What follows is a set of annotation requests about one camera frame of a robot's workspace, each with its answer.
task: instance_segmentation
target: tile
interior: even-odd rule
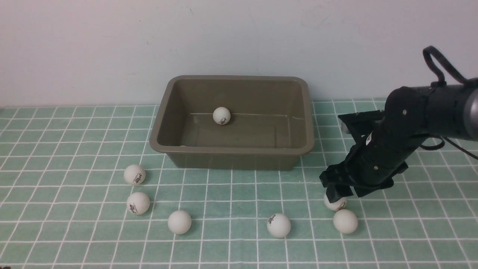
[[[230,185],[209,185],[207,187],[208,201],[229,201],[230,200]]]
[[[144,240],[148,232],[149,221],[125,222],[120,240]]]
[[[41,107],[35,112],[35,118],[51,118],[55,112],[54,107]]]
[[[132,117],[134,109],[134,106],[117,106],[113,117]]]
[[[73,157],[52,157],[48,170],[66,170],[70,167]]]
[[[154,106],[137,106],[134,110],[134,117],[152,117]]]
[[[33,156],[51,156],[55,152],[56,144],[53,143],[38,143],[35,150],[33,151]]]
[[[372,245],[367,241],[347,241],[344,243],[348,261],[375,261]]]
[[[94,222],[71,222],[65,240],[83,241],[89,240],[95,227]]]
[[[101,142],[105,134],[106,130],[86,130],[82,142]]]
[[[10,194],[7,196],[6,202],[27,202],[35,188],[26,187],[26,188],[12,188]]]
[[[3,171],[22,170],[27,160],[27,157],[8,157],[1,169]]]
[[[233,219],[231,220],[231,239],[255,239],[256,220]]]
[[[48,124],[48,130],[64,130],[70,123],[70,119],[51,119],[50,123]]]
[[[45,170],[50,157],[30,157],[27,164],[25,165],[25,170]]]
[[[18,223],[15,232],[11,236],[12,241],[35,241],[41,227],[40,222]]]
[[[368,220],[370,235],[374,239],[398,238],[391,220]]]
[[[60,243],[38,242],[32,249],[28,263],[53,263],[56,258]]]
[[[259,241],[259,261],[285,262],[284,241]]]
[[[98,106],[93,113],[93,117],[111,117],[114,110],[114,106]]]
[[[274,213],[282,213],[282,204],[279,201],[258,201],[257,202],[257,209],[258,209],[258,217],[259,218],[269,218]]]
[[[68,222],[45,222],[38,241],[62,241]]]
[[[74,204],[54,204],[50,211],[50,214],[48,215],[48,220],[69,221],[71,219],[71,216],[73,215],[73,210],[75,210]]]
[[[108,129],[128,129],[131,118],[112,118]]]
[[[126,206],[120,203],[106,203],[101,210],[100,220],[123,220]]]
[[[472,211],[464,200],[444,200],[442,205],[449,218],[473,216]]]
[[[452,219],[450,221],[458,238],[478,238],[476,219]]]
[[[16,144],[10,156],[29,156],[34,148],[35,144]]]
[[[230,261],[256,262],[257,248],[254,241],[231,241]]]
[[[255,173],[250,170],[234,170],[232,172],[232,183],[254,183]]]
[[[87,186],[83,190],[80,202],[102,202],[106,195],[106,189],[105,186]]]
[[[62,187],[55,202],[77,202],[83,187]]]
[[[204,239],[228,239],[229,220],[205,220]]]
[[[208,183],[230,183],[231,170],[209,170]]]
[[[84,130],[66,130],[63,134],[62,142],[80,142],[83,138]]]
[[[198,262],[200,242],[176,242],[172,262]]]
[[[126,137],[126,130],[108,130],[106,132],[106,136],[104,141],[124,141],[124,138]]]
[[[120,229],[121,222],[98,222],[93,234],[93,241],[116,241],[120,235]]]
[[[438,198],[440,199],[454,199],[454,198],[463,198],[461,195],[460,189],[456,183],[445,183],[445,182],[435,182],[433,183]]]
[[[397,225],[398,234],[402,239],[426,238],[419,220],[395,220],[395,224]]]
[[[289,262],[316,261],[313,241],[289,241],[287,242],[287,254]]]
[[[247,185],[232,185],[232,199],[233,200],[255,200],[256,187],[253,184]]]
[[[141,166],[145,169],[161,168],[163,158],[164,156],[162,155],[143,156],[141,159]]]
[[[259,200],[280,200],[281,189],[279,184],[258,184],[257,199]]]
[[[256,217],[256,202],[233,202],[231,216],[233,218]]]
[[[92,242],[89,246],[85,262],[111,262],[115,253],[115,247],[116,243],[112,242]]]
[[[143,262],[165,262],[169,261],[172,242],[148,242],[144,249]]]
[[[37,188],[32,196],[31,202],[53,202],[58,189],[58,187]]]
[[[340,241],[316,241],[317,257],[322,262],[345,262],[344,247]]]
[[[158,191],[160,200],[178,201],[181,186],[162,186]],[[183,201],[204,201],[206,197],[206,186],[189,185],[183,187]]]
[[[100,208],[100,203],[78,204],[73,220],[94,221],[98,218]]]
[[[68,171],[65,175],[64,185],[84,185],[89,171]]]
[[[205,241],[201,255],[202,262],[227,262],[228,242]]]
[[[475,181],[478,178],[476,172],[470,166],[450,167],[450,169],[459,181]]]
[[[374,241],[378,261],[405,261],[398,241]]]
[[[73,112],[75,111],[74,107],[57,107],[55,113],[53,114],[54,118],[71,118]]]
[[[279,173],[277,171],[256,171],[258,183],[279,183]]]
[[[362,201],[367,218],[389,218],[390,211],[383,201]]]
[[[15,186],[36,186],[42,177],[41,171],[24,171],[15,182]]]
[[[143,253],[143,242],[119,242],[114,262],[139,262]]]
[[[33,243],[8,243],[3,251],[2,263],[24,263]]]
[[[126,135],[126,141],[145,142],[148,138],[149,130],[129,130]]]
[[[422,218],[445,217],[439,201],[415,201],[415,205]]]
[[[168,228],[166,221],[152,221],[150,225],[150,232],[148,233],[148,240],[172,240],[174,234]]]
[[[230,202],[207,202],[206,218],[229,218]]]
[[[309,153],[302,157],[302,165],[304,167],[324,167],[324,154],[322,153]]]
[[[161,184],[181,184],[183,177],[185,177],[185,170],[163,170],[159,182]]]
[[[436,199],[431,183],[408,183],[412,198],[414,199]]]
[[[133,118],[131,121],[131,129],[148,129],[151,125],[151,118]]]
[[[64,242],[58,254],[58,263],[81,263],[85,257],[88,243]]]
[[[434,240],[432,246],[439,261],[465,260],[465,256],[456,241]]]
[[[61,143],[55,151],[55,155],[74,155],[79,143]]]

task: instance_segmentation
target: white grout line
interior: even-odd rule
[[[107,134],[107,132],[105,132],[105,134],[104,134],[104,136],[103,136],[103,141],[105,140],[106,134]],[[99,148],[98,148],[98,152],[101,150],[101,146],[102,146],[102,144],[100,144],[100,146],[99,146]],[[70,170],[70,168],[71,168],[71,166],[72,166],[74,160],[75,160],[74,158],[71,160],[70,165],[68,166],[68,170],[67,170],[67,171]],[[84,191],[85,191],[85,187],[86,187],[86,185],[87,185],[88,177],[89,177],[89,175],[91,174],[91,171],[92,171],[92,169],[93,169],[93,167],[94,167],[94,165],[95,165],[95,163],[96,163],[96,160],[97,160],[97,157],[95,157],[95,159],[93,160],[93,164],[91,165],[91,170],[88,172],[87,179],[85,180],[85,184],[84,184],[84,186],[83,186],[83,188],[82,188],[82,190],[81,190],[81,193],[80,193],[80,195],[79,195],[79,197],[78,197],[78,202],[80,202],[81,197],[83,196],[83,193],[84,193]],[[74,218],[74,216],[75,216],[75,213],[76,213],[76,210],[77,210],[77,208],[78,208],[78,205],[79,205],[79,203],[77,203],[77,204],[75,205],[75,208],[74,208],[74,210],[73,210],[73,213],[71,214],[71,217],[70,217],[70,221],[68,222],[68,225],[66,226],[65,234],[63,235],[62,242],[60,243],[60,247],[58,248],[58,251],[57,251],[56,256],[55,256],[55,260],[54,260],[54,262],[53,262],[54,264],[56,263],[56,261],[58,260],[58,257],[60,256],[61,247],[63,246],[63,243],[65,242],[66,235],[68,234],[68,231],[69,231],[69,229],[70,229],[71,222],[72,222],[72,220],[73,220],[73,218]]]
[[[207,170],[207,177],[206,177],[206,193],[204,194],[204,209],[203,209],[203,225],[201,227],[201,240],[200,240],[200,245],[199,245],[199,264],[197,266],[198,269],[201,269],[201,258],[203,255],[203,242],[204,242],[204,225],[205,225],[205,219],[206,219],[206,201],[207,201],[207,186],[209,184],[209,169]],[[170,257],[170,264],[173,260],[173,250],[171,249],[171,257]]]
[[[277,171],[279,175],[279,192],[281,195],[281,208],[282,208],[282,214],[285,214],[284,210],[284,199],[282,197],[282,180],[281,180],[281,172]],[[289,269],[289,250],[287,248],[287,236],[284,237],[284,245],[285,245],[285,264],[287,266],[287,269]]]

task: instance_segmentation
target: ping pong ball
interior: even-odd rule
[[[267,220],[267,231],[273,237],[284,237],[289,234],[290,230],[291,221],[282,213],[276,213]]]
[[[168,218],[168,228],[177,235],[182,235],[191,228],[191,216],[184,210],[174,211]]]
[[[342,197],[340,198],[340,200],[338,200],[337,202],[329,202],[328,198],[327,198],[327,194],[324,194],[324,204],[326,205],[326,207],[332,211],[339,211],[341,209],[343,209],[345,207],[345,205],[347,204],[347,198],[345,197]]]
[[[348,209],[339,210],[334,215],[335,229],[343,234],[347,235],[353,233],[358,225],[359,221],[357,216]]]
[[[141,165],[132,164],[124,169],[124,180],[131,185],[139,185],[146,177],[146,171]]]
[[[150,199],[144,192],[135,192],[128,197],[126,204],[129,212],[141,215],[148,211]]]
[[[212,118],[219,125],[225,125],[231,119],[231,112],[225,107],[218,107],[212,113]]]

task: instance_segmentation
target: black cable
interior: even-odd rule
[[[463,153],[465,153],[466,155],[472,157],[473,159],[475,160],[478,160],[478,156],[474,155],[473,153],[467,151],[466,149],[458,146],[457,144],[455,144],[453,141],[451,141],[450,139],[448,139],[447,137],[443,137],[443,139],[445,141],[447,141],[448,143],[450,143],[452,146],[456,147],[457,149],[459,149],[460,151],[462,151]]]

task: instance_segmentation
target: olive green plastic bin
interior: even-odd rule
[[[221,106],[226,125],[212,117]],[[314,141],[308,86],[295,77],[176,77],[150,136],[179,168],[242,170],[291,170]]]

